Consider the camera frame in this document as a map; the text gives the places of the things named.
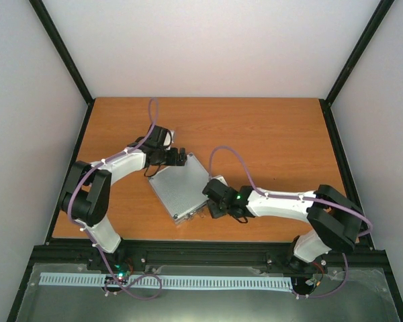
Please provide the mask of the aluminium poker case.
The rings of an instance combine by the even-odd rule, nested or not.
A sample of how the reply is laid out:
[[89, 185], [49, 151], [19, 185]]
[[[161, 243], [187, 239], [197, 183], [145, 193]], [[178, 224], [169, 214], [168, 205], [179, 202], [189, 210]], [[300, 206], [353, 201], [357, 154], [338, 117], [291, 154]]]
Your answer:
[[206, 206], [208, 198], [202, 190], [208, 183], [208, 171], [193, 153], [187, 155], [184, 166], [168, 166], [148, 181], [176, 225]]

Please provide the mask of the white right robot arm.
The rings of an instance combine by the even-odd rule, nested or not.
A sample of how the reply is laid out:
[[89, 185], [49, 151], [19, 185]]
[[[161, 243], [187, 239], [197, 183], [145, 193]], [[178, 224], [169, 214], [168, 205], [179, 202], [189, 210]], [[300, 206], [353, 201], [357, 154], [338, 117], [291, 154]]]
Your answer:
[[307, 223], [311, 230], [294, 238], [287, 263], [297, 270], [333, 250], [354, 251], [360, 234], [359, 208], [331, 186], [315, 191], [285, 193], [242, 186], [235, 190], [222, 176], [212, 178], [202, 191], [214, 219], [229, 215], [240, 223], [250, 218], [280, 217]]

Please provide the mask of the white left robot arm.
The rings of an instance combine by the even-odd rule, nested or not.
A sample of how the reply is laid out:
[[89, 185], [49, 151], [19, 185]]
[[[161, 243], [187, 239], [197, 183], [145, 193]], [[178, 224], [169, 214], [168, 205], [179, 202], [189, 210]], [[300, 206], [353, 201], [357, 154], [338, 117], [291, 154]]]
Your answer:
[[125, 265], [126, 253], [119, 249], [121, 237], [107, 218], [111, 187], [133, 172], [151, 166], [184, 166], [185, 148], [172, 146], [175, 132], [151, 125], [144, 137], [121, 152], [91, 163], [76, 161], [60, 194], [58, 206], [68, 219], [87, 234], [103, 253], [103, 263], [112, 270]]

